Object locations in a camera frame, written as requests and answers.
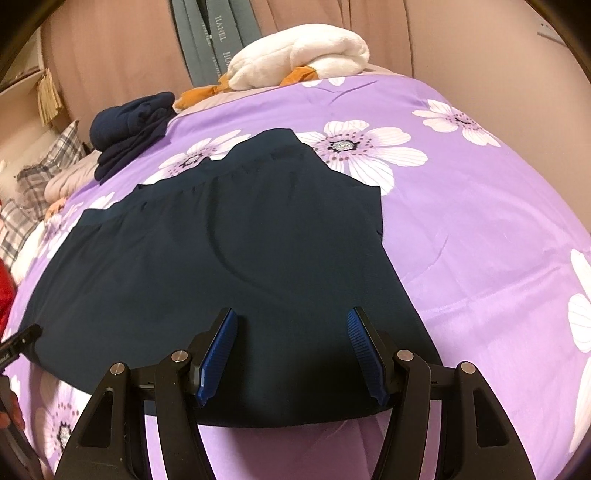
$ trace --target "wall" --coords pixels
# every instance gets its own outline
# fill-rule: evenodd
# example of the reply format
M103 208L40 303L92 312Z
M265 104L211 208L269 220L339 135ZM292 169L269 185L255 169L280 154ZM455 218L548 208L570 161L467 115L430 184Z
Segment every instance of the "wall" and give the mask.
M0 95L0 160L10 163L18 159L46 131L39 118L34 88L26 95Z
M524 0L406 0L415 77L528 161L591 231L591 85Z

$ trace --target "white plush toy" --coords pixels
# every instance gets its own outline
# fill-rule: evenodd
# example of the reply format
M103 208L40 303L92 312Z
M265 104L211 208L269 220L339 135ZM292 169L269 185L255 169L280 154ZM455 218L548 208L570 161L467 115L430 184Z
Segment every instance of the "white plush toy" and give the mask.
M367 43L356 33L324 24L298 25L244 47L228 65L232 90L277 86L297 67L311 67L319 79L361 73L369 61Z

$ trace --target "dark garment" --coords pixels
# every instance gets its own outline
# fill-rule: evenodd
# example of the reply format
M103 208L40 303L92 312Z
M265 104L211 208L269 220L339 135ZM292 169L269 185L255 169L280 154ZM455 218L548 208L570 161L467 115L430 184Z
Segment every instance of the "dark garment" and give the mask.
M174 94L163 92L98 113L90 126L90 141L101 151L95 179L104 183L166 134Z
M272 130L175 178L87 210L37 284L30 358L87 393L115 362L158 362L239 315L199 423L278 427L351 419L369 396L347 334L365 309L400 348L440 364L381 244L379 188Z

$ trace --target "folded navy clothing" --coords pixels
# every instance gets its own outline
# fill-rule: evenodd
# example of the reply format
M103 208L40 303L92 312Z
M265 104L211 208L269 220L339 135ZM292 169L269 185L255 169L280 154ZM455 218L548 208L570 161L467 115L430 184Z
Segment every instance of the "folded navy clothing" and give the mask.
M151 121L155 111L173 111L174 94L162 92L138 98L121 106L99 112L90 126L90 142L104 152L112 145L139 134Z
M96 115L90 141L102 154L95 179L104 183L166 134L174 95L163 92L111 107Z

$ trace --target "flower center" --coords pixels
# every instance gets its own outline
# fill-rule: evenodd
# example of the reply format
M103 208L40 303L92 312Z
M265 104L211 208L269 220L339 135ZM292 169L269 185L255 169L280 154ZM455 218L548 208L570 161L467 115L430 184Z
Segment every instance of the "flower center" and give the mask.
M330 142L329 149L333 152L348 152L350 150L357 150L357 146L360 143L351 140L337 140L336 142Z
M472 118L467 116L465 113L456 113L455 115L452 115L450 117L450 120L452 122L459 124L460 126L469 125L471 127L478 127L478 124L474 120L472 120Z
M72 428L70 425L64 422L60 422L60 427L57 429L57 441L60 442L61 451L63 452L66 448L66 443L70 440L72 435Z
M201 162L201 160L203 159L204 156L205 155L203 154L203 152L194 153L193 155L188 156L180 164L180 167L181 168L190 168L190 167L193 167L194 165L197 165L199 162Z

